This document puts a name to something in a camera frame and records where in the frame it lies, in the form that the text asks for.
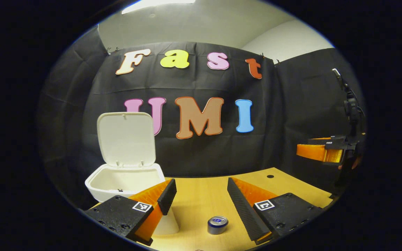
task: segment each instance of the blue letter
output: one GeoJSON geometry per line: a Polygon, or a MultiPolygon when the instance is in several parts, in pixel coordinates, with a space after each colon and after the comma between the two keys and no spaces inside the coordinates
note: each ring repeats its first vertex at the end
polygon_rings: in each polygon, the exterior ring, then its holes
{"type": "Polygon", "coordinates": [[[252,132],[254,130],[254,127],[251,125],[252,101],[247,99],[239,99],[235,101],[235,104],[238,106],[238,113],[239,113],[239,125],[237,127],[237,132],[239,133],[252,132]]]}

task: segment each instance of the black backdrop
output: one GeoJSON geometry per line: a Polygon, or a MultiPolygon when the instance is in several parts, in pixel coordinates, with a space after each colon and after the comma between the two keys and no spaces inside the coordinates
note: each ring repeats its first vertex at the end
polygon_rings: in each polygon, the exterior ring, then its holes
{"type": "Polygon", "coordinates": [[[334,48],[314,51],[274,64],[272,59],[228,46],[206,43],[154,43],[105,51],[97,27],[80,37],[60,57],[46,79],[38,109],[39,145],[46,170],[54,183],[78,207],[95,200],[84,185],[104,164],[97,141],[97,118],[102,113],[126,111],[124,102],[140,98],[140,111],[151,114],[147,101],[164,97],[162,128],[155,137],[156,163],[165,176],[234,175],[277,167],[316,187],[337,192],[337,167],[296,156],[296,146],[308,138],[344,135],[349,125],[343,111],[345,93],[331,69],[337,68],[364,97],[350,65],[334,48]],[[151,49],[133,72],[116,75],[124,54],[151,49]],[[188,52],[189,67],[160,65],[169,50],[188,52]],[[227,70],[207,66],[207,54],[228,55],[227,70]],[[262,79],[249,73],[245,62],[261,65],[262,79]],[[177,139],[180,127],[178,97],[193,97],[202,110],[211,97],[224,99],[219,135],[177,139]],[[239,133],[235,100],[252,101],[254,130],[239,133]]]}

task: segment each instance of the ceiling light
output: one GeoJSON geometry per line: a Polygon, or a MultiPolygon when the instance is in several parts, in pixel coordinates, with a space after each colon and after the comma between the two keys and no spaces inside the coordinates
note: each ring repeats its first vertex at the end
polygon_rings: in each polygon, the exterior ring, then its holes
{"type": "Polygon", "coordinates": [[[194,2],[195,0],[141,0],[139,2],[133,3],[132,5],[122,10],[122,15],[128,12],[152,6],[167,5],[170,3],[194,3],[194,2]]]}

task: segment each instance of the letter m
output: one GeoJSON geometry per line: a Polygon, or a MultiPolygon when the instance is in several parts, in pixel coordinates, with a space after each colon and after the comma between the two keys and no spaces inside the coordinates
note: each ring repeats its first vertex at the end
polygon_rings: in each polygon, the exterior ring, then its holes
{"type": "Polygon", "coordinates": [[[174,101],[180,108],[180,130],[176,134],[179,139],[191,138],[190,124],[196,134],[200,136],[204,131],[206,135],[218,135],[223,132],[221,128],[221,106],[224,104],[222,98],[213,97],[207,101],[203,112],[199,109],[192,97],[180,97],[174,101]]]}

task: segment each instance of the orange letter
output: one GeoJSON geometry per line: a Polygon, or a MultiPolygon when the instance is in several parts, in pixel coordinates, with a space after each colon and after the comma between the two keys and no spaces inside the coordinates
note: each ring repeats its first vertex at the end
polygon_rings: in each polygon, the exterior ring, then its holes
{"type": "Polygon", "coordinates": [[[120,68],[116,71],[116,75],[121,75],[125,73],[130,73],[133,71],[133,67],[131,65],[134,63],[134,65],[139,65],[139,63],[142,61],[143,55],[148,56],[150,55],[151,51],[150,49],[145,49],[145,50],[140,50],[140,51],[131,51],[125,53],[125,59],[123,60],[122,64],[120,65],[120,68]]]}
{"type": "Polygon", "coordinates": [[[196,101],[192,97],[180,97],[174,101],[180,108],[180,130],[176,134],[179,139],[191,138],[190,123],[196,134],[200,136],[207,123],[206,135],[218,135],[223,132],[221,128],[221,106],[224,104],[222,98],[210,98],[207,101],[204,111],[201,112],[196,101]]]}
{"type": "Polygon", "coordinates": [[[246,63],[249,64],[249,72],[256,79],[261,79],[262,75],[258,73],[258,68],[260,68],[260,64],[255,59],[246,59],[246,63]]]}

